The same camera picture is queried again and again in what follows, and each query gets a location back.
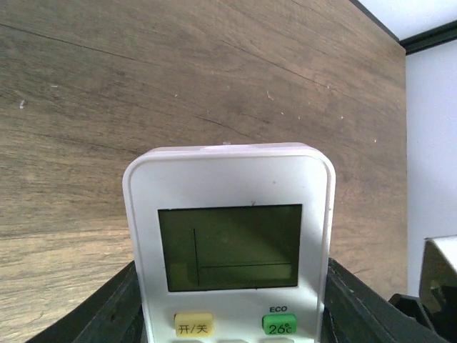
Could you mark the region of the white air conditioner remote control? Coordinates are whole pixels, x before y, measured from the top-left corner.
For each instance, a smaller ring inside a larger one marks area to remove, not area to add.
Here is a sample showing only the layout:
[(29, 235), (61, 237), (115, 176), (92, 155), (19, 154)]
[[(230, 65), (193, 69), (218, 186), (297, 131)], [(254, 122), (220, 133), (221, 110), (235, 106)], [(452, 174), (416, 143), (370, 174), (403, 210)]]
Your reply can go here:
[(163, 147), (126, 169), (149, 342), (320, 342), (336, 173), (302, 143)]

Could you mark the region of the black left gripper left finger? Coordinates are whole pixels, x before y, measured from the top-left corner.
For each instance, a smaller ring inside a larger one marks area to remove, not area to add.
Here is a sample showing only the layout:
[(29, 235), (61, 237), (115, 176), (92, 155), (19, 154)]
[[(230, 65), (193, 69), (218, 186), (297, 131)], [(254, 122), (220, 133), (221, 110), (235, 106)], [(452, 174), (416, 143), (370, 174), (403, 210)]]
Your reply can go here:
[(30, 342), (141, 342), (143, 312), (135, 264), (127, 264), (89, 298)]

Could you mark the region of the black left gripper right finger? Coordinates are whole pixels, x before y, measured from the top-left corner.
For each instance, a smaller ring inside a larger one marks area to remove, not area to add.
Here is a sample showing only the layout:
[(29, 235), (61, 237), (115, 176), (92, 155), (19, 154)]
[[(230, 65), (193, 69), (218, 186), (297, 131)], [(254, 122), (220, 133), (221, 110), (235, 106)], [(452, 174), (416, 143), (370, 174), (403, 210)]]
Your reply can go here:
[(442, 342), (335, 259), (328, 260), (322, 342)]

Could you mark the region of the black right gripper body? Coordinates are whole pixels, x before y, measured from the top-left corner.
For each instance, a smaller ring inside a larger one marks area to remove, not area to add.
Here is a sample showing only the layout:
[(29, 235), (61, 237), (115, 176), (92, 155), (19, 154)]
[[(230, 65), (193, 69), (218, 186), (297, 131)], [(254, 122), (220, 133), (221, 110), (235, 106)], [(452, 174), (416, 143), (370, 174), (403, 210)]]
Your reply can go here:
[(427, 238), (418, 296), (394, 294), (389, 303), (447, 342), (455, 342), (456, 238)]

